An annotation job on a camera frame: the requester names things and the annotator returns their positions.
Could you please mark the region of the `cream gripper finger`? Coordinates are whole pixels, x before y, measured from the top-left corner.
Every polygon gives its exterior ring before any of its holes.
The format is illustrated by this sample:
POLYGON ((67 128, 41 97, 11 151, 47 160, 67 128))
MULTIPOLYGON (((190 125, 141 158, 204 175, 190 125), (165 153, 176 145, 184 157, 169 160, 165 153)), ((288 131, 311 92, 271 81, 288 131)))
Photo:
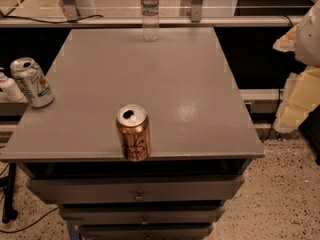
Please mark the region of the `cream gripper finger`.
POLYGON ((291 73, 285 82, 283 99, 276 113, 274 129, 291 133, 320 105, 320 68, 307 66, 291 73))
POLYGON ((298 26, 295 25, 281 38, 277 39, 273 44, 273 48, 280 52, 293 52, 295 50, 297 28, 298 26))

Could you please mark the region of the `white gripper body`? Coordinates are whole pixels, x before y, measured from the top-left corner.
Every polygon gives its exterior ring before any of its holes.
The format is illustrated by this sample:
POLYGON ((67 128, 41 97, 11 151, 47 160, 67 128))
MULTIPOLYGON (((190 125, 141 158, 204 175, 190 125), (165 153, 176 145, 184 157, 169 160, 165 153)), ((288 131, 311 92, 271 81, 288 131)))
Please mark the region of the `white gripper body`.
POLYGON ((295 58, 320 67, 320 0, 302 18, 296 32, 295 58))

